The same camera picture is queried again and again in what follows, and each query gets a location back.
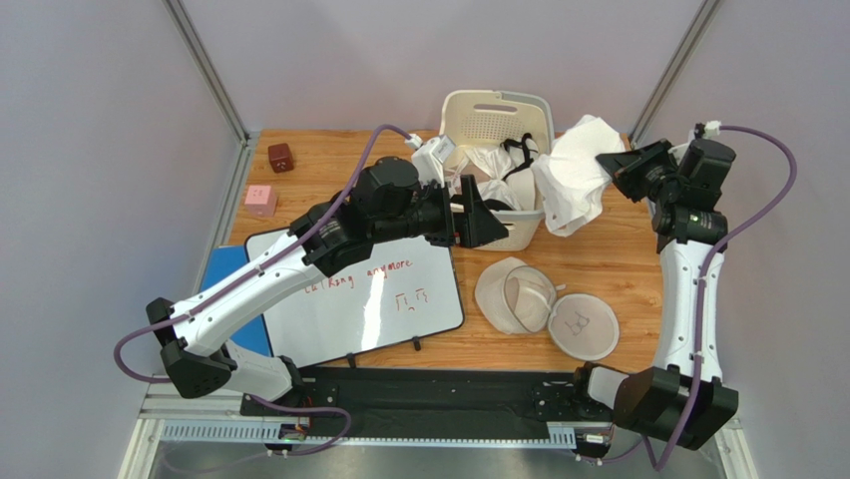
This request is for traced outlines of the white mesh laundry bag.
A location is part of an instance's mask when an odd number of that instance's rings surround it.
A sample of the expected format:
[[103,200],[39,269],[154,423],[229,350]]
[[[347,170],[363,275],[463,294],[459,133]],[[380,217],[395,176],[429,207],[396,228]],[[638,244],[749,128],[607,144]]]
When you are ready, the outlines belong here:
[[488,322],[504,334],[534,334],[545,330],[566,355],[583,361],[609,356],[620,340],[613,309],[586,293],[563,296],[539,269],[508,257],[479,275],[474,296]]

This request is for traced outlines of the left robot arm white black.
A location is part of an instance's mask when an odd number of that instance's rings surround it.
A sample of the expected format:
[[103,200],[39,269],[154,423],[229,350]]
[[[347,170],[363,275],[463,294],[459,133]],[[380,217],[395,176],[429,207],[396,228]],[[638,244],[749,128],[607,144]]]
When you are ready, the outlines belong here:
[[220,389],[277,400],[302,386],[292,360],[236,345],[231,336],[290,295],[371,257],[379,243],[422,237],[435,246],[473,248],[502,240],[508,229],[482,200],[471,176],[451,208],[448,189],[424,183],[416,167],[384,157],[364,168],[352,190],[312,207],[259,257],[214,286],[178,302],[146,307],[166,375],[180,397]]

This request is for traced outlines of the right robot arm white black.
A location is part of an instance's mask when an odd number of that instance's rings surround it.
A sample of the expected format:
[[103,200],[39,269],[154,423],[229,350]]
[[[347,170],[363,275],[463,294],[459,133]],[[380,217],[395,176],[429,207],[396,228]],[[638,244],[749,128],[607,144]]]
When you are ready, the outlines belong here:
[[688,450],[699,449],[738,408],[737,391],[722,381],[715,340],[729,231],[716,205],[735,159],[732,148],[709,139],[682,147],[661,140],[596,157],[626,198],[654,206],[661,331],[649,368],[624,373],[587,362],[576,371],[577,392],[606,407],[614,425]]

